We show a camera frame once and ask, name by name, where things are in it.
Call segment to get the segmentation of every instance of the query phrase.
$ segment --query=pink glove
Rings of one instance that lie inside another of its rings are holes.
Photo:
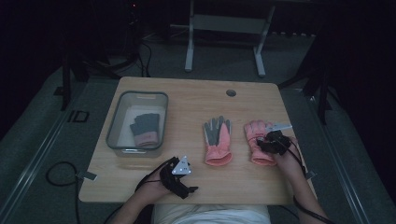
[[[205,163],[213,166],[225,165],[231,161],[230,151],[231,122],[220,116],[204,124],[206,155]]]
[[[257,138],[264,138],[267,135],[266,124],[262,120],[253,120],[245,124],[245,134],[251,150],[251,161],[259,165],[276,165],[276,161],[270,153],[263,152],[257,145]]]

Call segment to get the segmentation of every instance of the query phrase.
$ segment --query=tabletop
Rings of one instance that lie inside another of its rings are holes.
[[[229,96],[226,93],[229,90],[236,95]],[[168,95],[162,154],[157,158],[119,157],[106,144],[117,102],[126,91],[163,91]],[[214,167],[205,164],[203,125],[220,115],[232,123],[233,159],[226,165]],[[292,203],[290,185],[279,169],[250,161],[243,127],[254,119],[290,123],[275,84],[123,77],[88,168],[97,178],[83,182],[79,198],[83,202],[123,203],[134,193],[138,182],[158,165],[174,156],[180,159],[187,156],[191,174],[184,176],[181,182],[187,187],[197,186],[198,190],[184,200],[169,194],[158,203]],[[292,129],[282,132],[294,136]]]

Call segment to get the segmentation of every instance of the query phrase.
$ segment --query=forearm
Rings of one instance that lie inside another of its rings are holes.
[[[132,224],[147,205],[139,194],[132,195],[114,217],[112,224]]]
[[[297,178],[290,179],[291,187],[294,192],[294,196],[297,202],[305,209],[316,213],[322,217],[327,218],[325,212],[321,208],[320,204],[318,203],[317,198],[315,197],[312,189],[309,187],[308,182],[305,180],[303,176],[299,176]],[[301,211],[299,209],[298,212],[300,222],[304,224],[311,224],[311,223],[323,223],[322,221],[311,217],[307,213]]]

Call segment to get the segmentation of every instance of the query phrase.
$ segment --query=person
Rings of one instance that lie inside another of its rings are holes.
[[[299,157],[296,148],[297,139],[290,137],[292,144],[289,150]],[[328,220],[314,193],[308,185],[302,172],[301,165],[293,155],[286,152],[283,155],[273,154],[278,168],[289,180],[294,193],[295,202],[322,219]],[[163,186],[160,179],[160,171],[152,174],[146,184],[143,184],[122,206],[112,220],[113,224],[132,224],[137,219],[142,209],[149,204],[155,204],[162,196],[171,193]],[[300,223],[316,224],[323,223],[316,217],[308,215],[299,209]],[[158,204],[153,209],[153,219],[158,223],[271,223],[268,210],[265,205],[170,205]]]

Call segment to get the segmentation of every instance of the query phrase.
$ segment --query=table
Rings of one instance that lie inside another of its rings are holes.
[[[258,75],[265,76],[265,69],[262,62],[262,47],[274,15],[275,6],[271,6],[266,19],[239,18],[213,16],[194,13],[194,0],[190,0],[190,23],[189,23],[189,45],[187,48],[185,71],[192,71],[192,60],[194,53],[194,30],[210,30],[222,32],[236,32],[245,34],[260,35],[260,41],[253,48]]]
[[[230,97],[227,90],[234,90]],[[169,96],[163,153],[158,158],[122,158],[106,144],[106,135],[120,95],[125,91],[163,91]],[[223,115],[232,121],[233,160],[220,167],[204,163],[203,124]],[[137,183],[163,161],[187,156],[191,175],[181,180],[198,186],[185,200],[170,194],[158,203],[292,203],[289,183],[278,168],[250,162],[243,126],[253,119],[290,123],[275,84],[193,79],[123,77],[100,133],[88,171],[95,181],[85,180],[79,198],[83,202],[123,203],[134,193]],[[292,129],[285,135],[294,135]]]

